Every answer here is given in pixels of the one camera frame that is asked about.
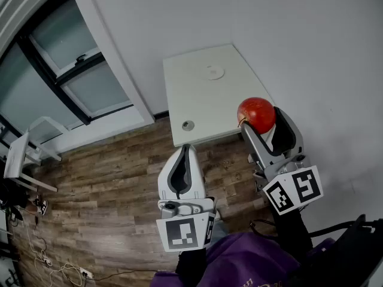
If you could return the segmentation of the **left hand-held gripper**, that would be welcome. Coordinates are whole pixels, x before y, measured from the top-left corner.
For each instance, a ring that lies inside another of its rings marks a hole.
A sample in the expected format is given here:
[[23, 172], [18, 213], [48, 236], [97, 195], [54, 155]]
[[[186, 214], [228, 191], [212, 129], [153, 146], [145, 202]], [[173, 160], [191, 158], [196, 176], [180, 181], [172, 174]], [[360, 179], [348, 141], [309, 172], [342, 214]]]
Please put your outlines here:
[[178, 148], [158, 177], [160, 219], [156, 221], [166, 252], [194, 251], [211, 243], [216, 201], [206, 198], [197, 152], [190, 144]]

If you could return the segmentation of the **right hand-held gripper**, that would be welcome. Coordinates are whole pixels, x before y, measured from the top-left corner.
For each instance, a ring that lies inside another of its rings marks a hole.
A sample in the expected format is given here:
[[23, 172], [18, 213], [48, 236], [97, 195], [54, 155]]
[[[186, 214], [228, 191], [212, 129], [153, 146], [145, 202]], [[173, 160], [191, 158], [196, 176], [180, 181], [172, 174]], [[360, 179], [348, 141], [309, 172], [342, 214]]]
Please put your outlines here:
[[262, 191], [277, 214], [283, 215], [323, 196], [317, 166], [312, 165], [303, 149], [303, 137], [294, 121], [280, 108], [275, 109], [273, 151], [247, 121], [241, 124], [242, 137], [267, 184]]

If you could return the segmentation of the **red apple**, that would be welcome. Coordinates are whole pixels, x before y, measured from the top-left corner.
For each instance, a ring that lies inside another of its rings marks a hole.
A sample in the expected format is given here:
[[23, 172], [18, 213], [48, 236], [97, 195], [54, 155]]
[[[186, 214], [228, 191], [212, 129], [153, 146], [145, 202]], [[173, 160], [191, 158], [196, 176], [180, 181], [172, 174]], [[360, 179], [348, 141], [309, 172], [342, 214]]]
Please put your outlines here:
[[261, 97], [250, 97], [243, 100], [237, 109], [238, 126], [249, 123], [260, 135], [272, 129], [276, 122], [273, 105]]

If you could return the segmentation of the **white plate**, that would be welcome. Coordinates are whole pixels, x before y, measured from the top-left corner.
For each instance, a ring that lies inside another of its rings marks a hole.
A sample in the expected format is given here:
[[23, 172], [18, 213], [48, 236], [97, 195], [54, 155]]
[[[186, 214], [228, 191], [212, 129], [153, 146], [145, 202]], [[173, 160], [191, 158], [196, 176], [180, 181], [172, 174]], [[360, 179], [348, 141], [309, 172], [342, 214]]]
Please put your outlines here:
[[219, 80], [224, 77], [225, 70], [221, 66], [208, 65], [205, 68], [206, 78], [210, 81]]

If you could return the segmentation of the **person's left forearm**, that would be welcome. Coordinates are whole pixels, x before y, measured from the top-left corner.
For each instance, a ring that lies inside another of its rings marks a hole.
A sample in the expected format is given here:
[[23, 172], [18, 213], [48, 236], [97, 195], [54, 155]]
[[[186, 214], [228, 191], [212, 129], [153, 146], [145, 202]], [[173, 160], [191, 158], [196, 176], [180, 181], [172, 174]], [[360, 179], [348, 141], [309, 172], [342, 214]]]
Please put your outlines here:
[[179, 254], [176, 274], [182, 277], [202, 277], [207, 267], [206, 248]]

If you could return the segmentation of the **person's right forearm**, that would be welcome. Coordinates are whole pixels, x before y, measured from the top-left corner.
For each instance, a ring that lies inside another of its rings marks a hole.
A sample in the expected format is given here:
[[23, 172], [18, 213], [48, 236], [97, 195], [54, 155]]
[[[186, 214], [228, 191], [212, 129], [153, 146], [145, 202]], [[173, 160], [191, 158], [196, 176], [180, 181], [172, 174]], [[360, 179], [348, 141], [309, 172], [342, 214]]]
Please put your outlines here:
[[273, 210], [272, 214], [280, 246], [296, 260], [305, 259], [307, 253], [313, 248], [313, 244], [300, 211], [295, 209], [279, 215]]

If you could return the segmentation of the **person's purple clothing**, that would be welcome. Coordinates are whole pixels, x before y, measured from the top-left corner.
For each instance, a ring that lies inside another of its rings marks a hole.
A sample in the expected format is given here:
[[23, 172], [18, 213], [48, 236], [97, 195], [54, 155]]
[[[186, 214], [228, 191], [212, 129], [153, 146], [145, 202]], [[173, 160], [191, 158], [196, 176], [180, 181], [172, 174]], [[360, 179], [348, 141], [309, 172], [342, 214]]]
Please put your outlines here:
[[158, 271], [150, 287], [310, 287], [293, 282], [301, 264], [277, 242], [254, 233], [221, 238], [206, 249], [207, 267], [202, 277], [182, 277]]

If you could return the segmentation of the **black framed window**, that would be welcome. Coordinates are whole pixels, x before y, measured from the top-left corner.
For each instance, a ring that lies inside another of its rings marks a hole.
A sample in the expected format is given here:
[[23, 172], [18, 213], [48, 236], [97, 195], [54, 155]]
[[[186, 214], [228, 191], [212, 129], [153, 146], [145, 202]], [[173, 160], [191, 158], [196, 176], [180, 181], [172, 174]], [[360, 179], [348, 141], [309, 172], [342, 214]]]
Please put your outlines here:
[[[75, 65], [82, 54], [86, 59]], [[75, 0], [47, 0], [0, 58], [2, 146], [39, 117], [74, 130], [131, 107]]]

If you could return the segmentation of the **white monitor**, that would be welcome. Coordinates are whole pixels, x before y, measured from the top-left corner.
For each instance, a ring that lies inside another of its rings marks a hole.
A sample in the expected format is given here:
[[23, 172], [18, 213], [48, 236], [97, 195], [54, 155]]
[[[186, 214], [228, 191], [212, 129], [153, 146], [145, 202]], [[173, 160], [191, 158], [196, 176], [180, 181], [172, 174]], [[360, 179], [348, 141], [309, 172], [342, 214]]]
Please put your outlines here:
[[29, 143], [29, 132], [13, 141], [8, 151], [4, 168], [4, 178], [18, 178], [22, 174], [26, 149]]

